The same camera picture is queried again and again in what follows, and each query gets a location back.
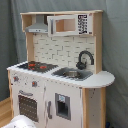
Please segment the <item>countertop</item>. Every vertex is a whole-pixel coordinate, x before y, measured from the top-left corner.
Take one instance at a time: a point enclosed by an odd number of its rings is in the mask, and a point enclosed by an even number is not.
[[[41,76],[44,79],[56,80],[56,81],[72,84],[73,86],[82,87],[82,88],[102,88],[102,87],[111,85],[115,80],[114,75],[107,71],[101,71],[98,74],[93,74],[83,81],[76,81],[76,80],[71,80],[64,77],[59,77],[59,76],[57,77],[52,75],[53,72],[63,68],[64,66],[56,67],[46,73],[33,72],[30,70],[17,68],[17,66],[22,65],[24,63],[26,62],[11,66],[7,68],[7,70],[14,70],[14,71],[19,71],[23,73],[33,74],[36,76]]]

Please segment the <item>knob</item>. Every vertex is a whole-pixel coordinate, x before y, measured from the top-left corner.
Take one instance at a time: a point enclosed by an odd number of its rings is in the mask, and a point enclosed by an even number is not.
[[[32,82],[32,87],[37,87],[37,82],[36,81]]]
[[[18,80],[19,80],[18,76],[15,76],[15,77],[14,77],[14,82],[16,82],[16,81],[18,81]]]

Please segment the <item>wooden leg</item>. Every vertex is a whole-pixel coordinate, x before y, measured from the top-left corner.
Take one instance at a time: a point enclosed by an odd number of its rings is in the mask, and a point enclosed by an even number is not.
[[[83,98],[83,128],[89,128],[89,96],[88,89],[82,89]]]
[[[14,117],[14,111],[13,111],[13,98],[12,98],[12,87],[11,87],[10,71],[8,71],[8,80],[9,80],[10,100],[11,100],[11,109],[12,109],[12,118],[13,118]]]
[[[101,128],[106,125],[106,87],[101,88]]]

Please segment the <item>white tile backsplash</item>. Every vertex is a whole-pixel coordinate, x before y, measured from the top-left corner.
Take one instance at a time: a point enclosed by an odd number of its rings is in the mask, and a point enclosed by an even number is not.
[[[79,53],[88,50],[94,55],[95,37],[67,36],[48,37],[47,34],[34,34],[35,60],[42,63],[51,63],[76,67]],[[82,62],[87,61],[87,69],[94,70],[88,55],[82,56]]]

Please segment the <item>cabinet door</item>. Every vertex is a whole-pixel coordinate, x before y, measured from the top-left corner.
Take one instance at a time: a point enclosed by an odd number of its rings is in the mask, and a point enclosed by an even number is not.
[[[43,92],[21,86],[12,86],[12,97],[14,116],[25,115],[35,123],[36,127],[45,127]]]
[[[50,37],[92,34],[92,14],[48,16],[47,20]]]
[[[81,89],[48,81],[47,128],[82,128]]]

